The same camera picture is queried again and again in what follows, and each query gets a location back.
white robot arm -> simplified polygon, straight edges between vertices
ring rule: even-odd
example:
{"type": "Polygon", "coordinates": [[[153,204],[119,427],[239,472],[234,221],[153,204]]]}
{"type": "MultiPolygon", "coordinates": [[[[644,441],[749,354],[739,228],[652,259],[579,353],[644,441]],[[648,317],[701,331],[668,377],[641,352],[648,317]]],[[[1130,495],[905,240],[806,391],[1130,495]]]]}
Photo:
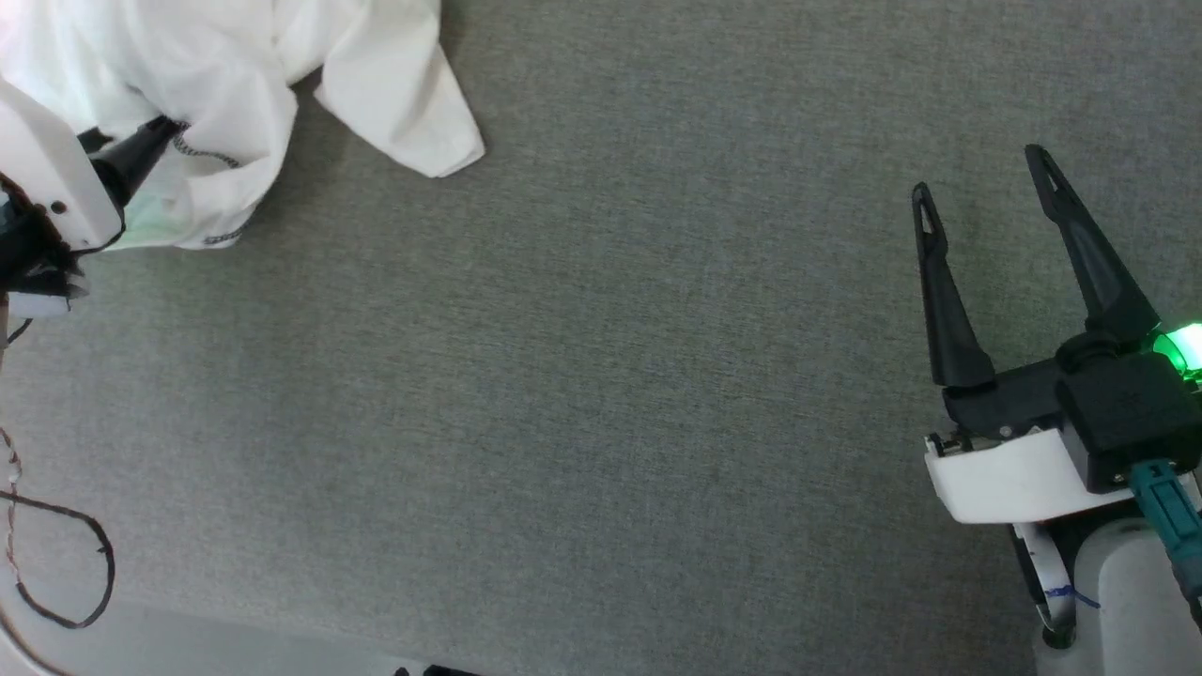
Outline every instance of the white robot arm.
{"type": "Polygon", "coordinates": [[[163,117],[88,155],[54,113],[0,79],[0,292],[10,312],[66,312],[76,262],[124,232],[124,209],[180,125],[163,117]]]}
{"type": "Polygon", "coordinates": [[[1067,179],[1027,160],[1089,310],[1052,358],[996,373],[914,191],[932,375],[956,423],[927,469],[956,521],[1006,524],[1042,627],[1041,676],[1202,674],[1202,327],[1160,318],[1067,179]]]}

wire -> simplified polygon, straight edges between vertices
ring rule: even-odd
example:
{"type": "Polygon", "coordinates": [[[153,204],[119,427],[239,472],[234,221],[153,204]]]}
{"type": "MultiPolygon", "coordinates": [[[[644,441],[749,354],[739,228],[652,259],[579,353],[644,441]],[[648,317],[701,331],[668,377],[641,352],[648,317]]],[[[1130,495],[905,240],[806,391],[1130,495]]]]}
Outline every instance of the wire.
{"type": "Polygon", "coordinates": [[[52,505],[49,503],[43,503],[41,500],[35,500],[32,498],[26,498],[7,491],[0,491],[0,500],[10,500],[19,505],[82,521],[85,526],[88,526],[88,528],[91,529],[93,534],[96,535],[96,540],[100,541],[100,550],[97,551],[105,555],[105,565],[107,567],[105,575],[105,595],[100,599],[100,603],[96,604],[95,610],[93,610],[88,617],[79,621],[63,617],[61,615],[37,603],[37,600],[29,593],[29,589],[25,588],[25,583],[19,579],[17,580],[17,593],[20,594],[20,599],[25,601],[29,607],[34,609],[34,612],[37,615],[41,615],[46,619],[49,619],[64,629],[83,629],[85,627],[91,627],[91,624],[100,619],[100,616],[105,615],[105,611],[108,609],[108,601],[113,598],[113,586],[117,582],[117,558],[113,556],[113,544],[108,540],[108,534],[105,533],[105,528],[94,517],[88,516],[82,511],[76,511],[60,505],[52,505]]]}
{"type": "MultiPolygon", "coordinates": [[[[59,627],[63,627],[64,629],[83,629],[85,627],[90,627],[94,622],[96,622],[96,619],[100,618],[101,615],[105,613],[108,609],[109,600],[113,598],[113,586],[117,581],[117,559],[113,556],[113,544],[109,541],[108,534],[105,533],[105,528],[94,517],[70,508],[43,503],[41,500],[17,494],[17,481],[20,480],[22,474],[20,456],[17,455],[17,449],[12,443],[12,438],[2,427],[0,427],[0,441],[8,447],[8,463],[12,472],[8,476],[8,491],[0,491],[0,500],[8,500],[10,503],[7,523],[8,534],[5,553],[8,559],[8,565],[12,568],[13,576],[17,580],[17,594],[34,612],[46,619],[49,619],[59,627]],[[99,551],[105,555],[105,563],[107,567],[106,583],[105,594],[101,598],[100,604],[96,605],[95,610],[93,610],[88,617],[79,621],[63,617],[61,615],[43,606],[32,597],[32,594],[29,593],[29,589],[25,587],[25,582],[22,580],[20,568],[17,565],[17,557],[13,548],[16,533],[16,508],[18,504],[56,514],[59,516],[66,516],[67,518],[73,518],[76,521],[82,521],[89,529],[91,529],[93,534],[96,535],[96,540],[100,541],[99,551]]],[[[12,618],[2,607],[0,607],[0,636],[7,639],[8,644],[22,658],[25,665],[32,669],[38,676],[71,676],[66,671],[63,671],[38,657],[37,653],[29,647],[29,644],[25,642],[24,638],[22,638],[20,633],[14,627],[12,618]]]]}
{"type": "Polygon", "coordinates": [[[22,322],[20,326],[17,327],[17,331],[13,331],[12,333],[10,333],[8,334],[8,344],[12,345],[13,340],[16,340],[17,338],[20,338],[20,334],[24,333],[26,328],[29,328],[30,324],[34,324],[34,320],[26,319],[24,322],[22,322]]]}

gray fabric surface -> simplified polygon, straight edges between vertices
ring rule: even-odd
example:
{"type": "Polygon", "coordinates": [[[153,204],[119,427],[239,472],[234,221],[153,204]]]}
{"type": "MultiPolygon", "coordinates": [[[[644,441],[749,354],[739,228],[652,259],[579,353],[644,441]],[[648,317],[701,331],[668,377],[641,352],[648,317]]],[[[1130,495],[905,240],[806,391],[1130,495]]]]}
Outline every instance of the gray fabric surface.
{"type": "Polygon", "coordinates": [[[1084,314],[1028,142],[1197,316],[1200,6],[446,14],[490,154],[427,180],[303,95],[240,244],[89,261],[7,357],[26,490],[109,527],[123,595],[492,675],[1029,672],[1004,532],[921,459],[909,190],[1002,367],[1084,314]]]}

green led light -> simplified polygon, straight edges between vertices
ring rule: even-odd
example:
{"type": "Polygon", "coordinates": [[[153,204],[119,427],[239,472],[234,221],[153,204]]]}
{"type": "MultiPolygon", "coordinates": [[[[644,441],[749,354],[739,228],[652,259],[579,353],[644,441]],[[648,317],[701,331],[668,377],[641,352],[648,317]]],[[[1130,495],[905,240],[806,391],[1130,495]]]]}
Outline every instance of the green led light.
{"type": "Polygon", "coordinates": [[[1168,357],[1182,373],[1202,369],[1202,324],[1191,324],[1160,336],[1152,349],[1168,357]]]}

white fabric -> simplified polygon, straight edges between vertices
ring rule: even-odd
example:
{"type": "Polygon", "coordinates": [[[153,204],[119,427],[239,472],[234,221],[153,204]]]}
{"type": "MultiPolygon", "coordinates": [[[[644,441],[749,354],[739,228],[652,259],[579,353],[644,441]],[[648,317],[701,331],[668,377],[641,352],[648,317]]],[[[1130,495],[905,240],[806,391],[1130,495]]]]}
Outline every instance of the white fabric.
{"type": "Polygon", "coordinates": [[[483,142],[439,46],[441,0],[0,0],[0,75],[79,132],[190,128],[126,209],[117,244],[225,247],[275,180],[288,89],[389,158],[444,177],[483,142]]]}

